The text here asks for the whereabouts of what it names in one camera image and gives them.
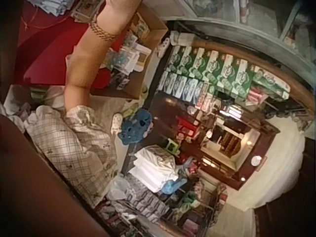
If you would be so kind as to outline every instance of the plaid shirt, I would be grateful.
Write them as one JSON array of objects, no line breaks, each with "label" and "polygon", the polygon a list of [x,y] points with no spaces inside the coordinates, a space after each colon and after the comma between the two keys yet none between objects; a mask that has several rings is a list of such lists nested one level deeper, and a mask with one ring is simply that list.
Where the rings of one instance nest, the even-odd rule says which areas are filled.
[{"label": "plaid shirt", "polygon": [[95,112],[86,106],[64,117],[40,106],[24,122],[39,153],[44,154],[94,208],[117,171],[116,150]]}]

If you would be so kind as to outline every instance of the dark wooden floor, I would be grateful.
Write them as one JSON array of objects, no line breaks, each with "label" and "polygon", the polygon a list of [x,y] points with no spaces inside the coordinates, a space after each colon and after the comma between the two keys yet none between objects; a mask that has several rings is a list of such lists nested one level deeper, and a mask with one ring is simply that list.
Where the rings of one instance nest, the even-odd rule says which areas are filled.
[{"label": "dark wooden floor", "polygon": [[255,209],[260,237],[316,236],[315,140],[306,138],[300,176],[295,187]]}]

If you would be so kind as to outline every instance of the person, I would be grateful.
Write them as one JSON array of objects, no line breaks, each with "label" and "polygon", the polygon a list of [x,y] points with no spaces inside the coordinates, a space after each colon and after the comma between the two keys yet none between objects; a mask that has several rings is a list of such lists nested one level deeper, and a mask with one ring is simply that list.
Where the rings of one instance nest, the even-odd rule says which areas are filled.
[{"label": "person", "polygon": [[40,106],[24,123],[37,151],[0,116],[0,213],[8,213],[31,236],[108,236],[40,157],[46,156],[92,208],[115,174],[115,148],[88,107],[89,92],[106,52],[141,0],[106,2],[71,57],[64,119]]}]

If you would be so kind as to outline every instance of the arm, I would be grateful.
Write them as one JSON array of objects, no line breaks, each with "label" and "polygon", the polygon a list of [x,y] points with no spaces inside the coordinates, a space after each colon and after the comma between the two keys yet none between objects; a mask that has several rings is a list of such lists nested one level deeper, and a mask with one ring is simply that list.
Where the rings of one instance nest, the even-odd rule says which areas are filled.
[{"label": "arm", "polygon": [[[105,32],[118,35],[134,15],[141,0],[108,0],[97,17]],[[82,36],[67,69],[64,91],[66,112],[78,105],[88,105],[90,88],[112,41],[104,41],[90,28]]]}]

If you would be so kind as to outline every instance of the red table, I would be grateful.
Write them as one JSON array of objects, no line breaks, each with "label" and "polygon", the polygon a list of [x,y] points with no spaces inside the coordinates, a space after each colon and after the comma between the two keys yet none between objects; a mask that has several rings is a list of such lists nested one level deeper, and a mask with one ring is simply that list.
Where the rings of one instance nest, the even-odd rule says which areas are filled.
[{"label": "red table", "polygon": [[[23,9],[23,19],[29,22],[34,16],[36,8],[25,1]],[[88,25],[74,22],[68,17],[62,23],[65,16],[55,17],[38,9],[32,26],[25,30],[25,25],[21,20],[18,51],[15,64],[14,84],[27,85],[64,85],[66,79],[65,57],[73,52],[81,36]],[[119,51],[126,31],[112,45],[113,50]],[[92,85],[93,88],[104,88],[110,80],[110,71],[99,70],[99,73]]]}]

